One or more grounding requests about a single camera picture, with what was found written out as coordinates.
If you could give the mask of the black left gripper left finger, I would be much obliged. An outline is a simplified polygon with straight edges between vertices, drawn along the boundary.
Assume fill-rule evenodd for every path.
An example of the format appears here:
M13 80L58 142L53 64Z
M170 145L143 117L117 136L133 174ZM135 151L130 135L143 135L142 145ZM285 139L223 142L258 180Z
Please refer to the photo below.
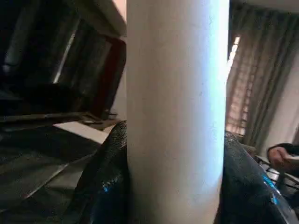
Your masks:
M125 224L127 218L127 123L121 121L83 170L62 222Z

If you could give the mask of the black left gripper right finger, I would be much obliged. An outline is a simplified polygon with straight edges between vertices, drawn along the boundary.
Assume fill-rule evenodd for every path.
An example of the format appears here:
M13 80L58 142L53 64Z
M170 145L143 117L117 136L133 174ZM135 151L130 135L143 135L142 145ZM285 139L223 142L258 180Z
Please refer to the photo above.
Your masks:
M224 137L223 178L217 224L297 224L295 211L266 172L229 132Z

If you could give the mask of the bystander bare hand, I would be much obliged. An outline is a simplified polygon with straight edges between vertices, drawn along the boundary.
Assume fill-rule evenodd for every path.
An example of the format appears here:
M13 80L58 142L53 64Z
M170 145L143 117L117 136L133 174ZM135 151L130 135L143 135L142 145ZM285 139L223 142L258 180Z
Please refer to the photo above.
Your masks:
M298 155L299 145L292 143L279 143L267 150L267 158L273 168L297 177L299 176L299 166L288 160L288 157Z

